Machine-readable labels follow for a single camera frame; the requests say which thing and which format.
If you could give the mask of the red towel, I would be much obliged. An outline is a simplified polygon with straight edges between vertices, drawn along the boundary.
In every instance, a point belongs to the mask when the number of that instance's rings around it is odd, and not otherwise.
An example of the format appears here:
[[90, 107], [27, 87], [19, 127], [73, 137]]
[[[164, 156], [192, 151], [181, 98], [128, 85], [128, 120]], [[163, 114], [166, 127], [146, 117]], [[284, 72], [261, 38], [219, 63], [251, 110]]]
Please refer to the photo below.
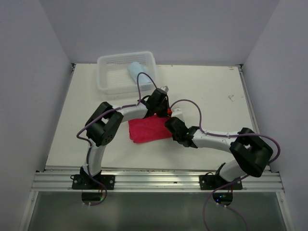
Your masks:
[[172, 137], [165, 127], [169, 117], [158, 117], [157, 115], [128, 121], [129, 138], [134, 143], [146, 143]]

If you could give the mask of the light blue towel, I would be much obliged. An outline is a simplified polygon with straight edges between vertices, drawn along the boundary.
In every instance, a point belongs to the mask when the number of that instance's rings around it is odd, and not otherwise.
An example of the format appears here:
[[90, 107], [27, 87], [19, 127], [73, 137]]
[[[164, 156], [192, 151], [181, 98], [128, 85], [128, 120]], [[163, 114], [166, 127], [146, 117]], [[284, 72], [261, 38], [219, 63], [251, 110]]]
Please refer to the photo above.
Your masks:
[[[139, 62], [132, 62], [128, 65], [128, 73], [134, 82], [137, 83], [139, 73], [147, 73], [147, 71]], [[148, 84], [150, 82], [150, 79], [145, 74], [139, 75], [139, 84]]]

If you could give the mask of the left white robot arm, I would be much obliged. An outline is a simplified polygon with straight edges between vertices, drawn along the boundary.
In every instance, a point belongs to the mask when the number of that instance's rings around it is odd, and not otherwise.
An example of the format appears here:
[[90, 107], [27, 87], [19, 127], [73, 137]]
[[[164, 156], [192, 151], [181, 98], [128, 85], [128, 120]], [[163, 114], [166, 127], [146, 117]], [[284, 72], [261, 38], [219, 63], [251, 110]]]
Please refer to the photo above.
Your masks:
[[81, 174], [85, 174], [83, 183], [89, 189], [99, 186], [101, 163], [106, 146], [115, 137], [121, 123], [133, 119], [144, 119], [154, 114], [161, 117], [168, 116], [168, 87], [156, 88], [149, 97], [140, 99], [137, 104], [112, 106], [108, 102], [101, 103], [85, 124], [85, 127], [77, 133], [77, 138], [86, 131], [83, 140], [89, 143], [85, 164]]

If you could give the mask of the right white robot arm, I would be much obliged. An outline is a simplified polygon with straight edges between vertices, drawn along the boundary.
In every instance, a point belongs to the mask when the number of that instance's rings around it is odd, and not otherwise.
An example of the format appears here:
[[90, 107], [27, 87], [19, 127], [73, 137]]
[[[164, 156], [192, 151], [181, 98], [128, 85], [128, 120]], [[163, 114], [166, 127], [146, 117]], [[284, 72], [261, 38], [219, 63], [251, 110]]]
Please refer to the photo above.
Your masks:
[[202, 132], [197, 126], [186, 127], [177, 117], [170, 118], [165, 127], [174, 141], [191, 148], [210, 148], [233, 155], [234, 160], [223, 163], [215, 174], [205, 174], [201, 182], [210, 189], [227, 188], [231, 182], [238, 182], [249, 175], [261, 177], [273, 155], [273, 149], [251, 129], [243, 128], [237, 133], [215, 134]]

